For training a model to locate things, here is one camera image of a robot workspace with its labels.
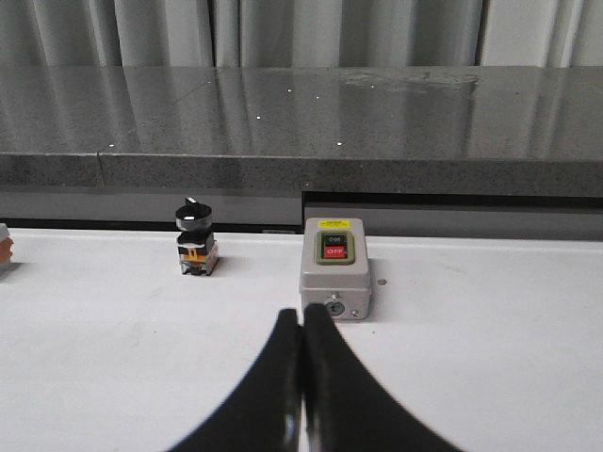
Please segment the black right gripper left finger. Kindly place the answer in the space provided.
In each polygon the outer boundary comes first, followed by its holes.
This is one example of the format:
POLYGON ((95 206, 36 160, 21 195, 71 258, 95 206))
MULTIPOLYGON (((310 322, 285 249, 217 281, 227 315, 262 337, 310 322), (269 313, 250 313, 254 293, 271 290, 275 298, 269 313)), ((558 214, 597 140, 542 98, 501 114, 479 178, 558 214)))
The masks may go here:
POLYGON ((173 451, 296 451, 302 409, 302 329, 279 312, 261 352, 236 388, 173 451))

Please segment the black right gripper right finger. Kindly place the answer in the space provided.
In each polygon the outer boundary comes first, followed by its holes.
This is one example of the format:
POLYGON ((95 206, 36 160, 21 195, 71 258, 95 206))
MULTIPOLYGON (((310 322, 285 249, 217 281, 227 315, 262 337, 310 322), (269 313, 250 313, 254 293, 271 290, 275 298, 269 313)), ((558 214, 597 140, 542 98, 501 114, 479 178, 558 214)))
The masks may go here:
POLYGON ((303 312, 302 376, 312 451, 457 451, 370 374, 327 308, 303 312))

